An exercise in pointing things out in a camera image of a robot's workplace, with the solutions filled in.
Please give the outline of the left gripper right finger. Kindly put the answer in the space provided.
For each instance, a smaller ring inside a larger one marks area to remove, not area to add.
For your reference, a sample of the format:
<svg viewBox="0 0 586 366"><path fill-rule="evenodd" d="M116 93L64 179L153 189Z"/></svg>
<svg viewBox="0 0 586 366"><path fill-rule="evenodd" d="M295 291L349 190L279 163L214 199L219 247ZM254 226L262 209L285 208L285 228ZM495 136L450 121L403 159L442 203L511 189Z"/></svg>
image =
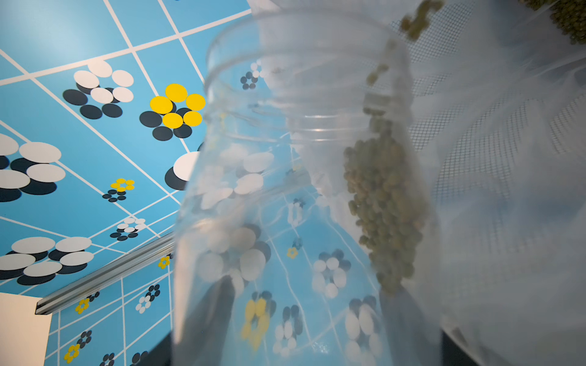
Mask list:
<svg viewBox="0 0 586 366"><path fill-rule="evenodd" d="M379 301L393 365L476 364L437 323L425 317L404 288L395 294L381 290Z"/></svg>

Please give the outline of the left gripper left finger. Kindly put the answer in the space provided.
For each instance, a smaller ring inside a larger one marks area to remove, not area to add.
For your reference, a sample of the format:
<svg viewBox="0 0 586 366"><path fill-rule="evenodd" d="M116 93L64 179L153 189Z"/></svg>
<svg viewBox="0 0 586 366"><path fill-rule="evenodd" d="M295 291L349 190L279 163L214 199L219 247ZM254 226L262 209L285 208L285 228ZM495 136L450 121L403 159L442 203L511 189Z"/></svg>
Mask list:
<svg viewBox="0 0 586 366"><path fill-rule="evenodd" d="M168 334L139 365L219 365L236 291L231 277L212 285L183 323L182 332Z"/></svg>

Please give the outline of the clear jar large red lid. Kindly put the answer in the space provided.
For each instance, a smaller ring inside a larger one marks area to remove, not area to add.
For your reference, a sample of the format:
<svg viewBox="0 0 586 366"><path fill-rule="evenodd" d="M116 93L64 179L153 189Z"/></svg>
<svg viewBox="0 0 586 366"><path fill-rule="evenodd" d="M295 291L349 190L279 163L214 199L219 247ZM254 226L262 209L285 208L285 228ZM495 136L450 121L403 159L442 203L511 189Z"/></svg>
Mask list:
<svg viewBox="0 0 586 366"><path fill-rule="evenodd" d="M379 292L404 288L435 323L439 310L405 43L363 15L290 9L227 28L207 62L172 334L229 276L219 365L393 365Z"/></svg>

